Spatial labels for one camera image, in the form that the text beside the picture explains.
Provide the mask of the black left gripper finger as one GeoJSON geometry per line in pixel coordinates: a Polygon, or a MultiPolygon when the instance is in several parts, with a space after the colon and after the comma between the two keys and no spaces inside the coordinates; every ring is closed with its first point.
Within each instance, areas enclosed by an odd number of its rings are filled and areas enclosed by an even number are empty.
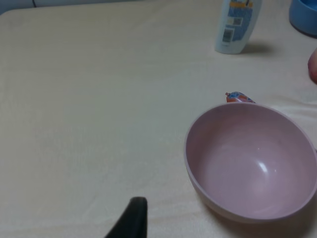
{"type": "Polygon", "coordinates": [[[147,238],[148,202],[145,197],[133,197],[105,238],[147,238]]]}

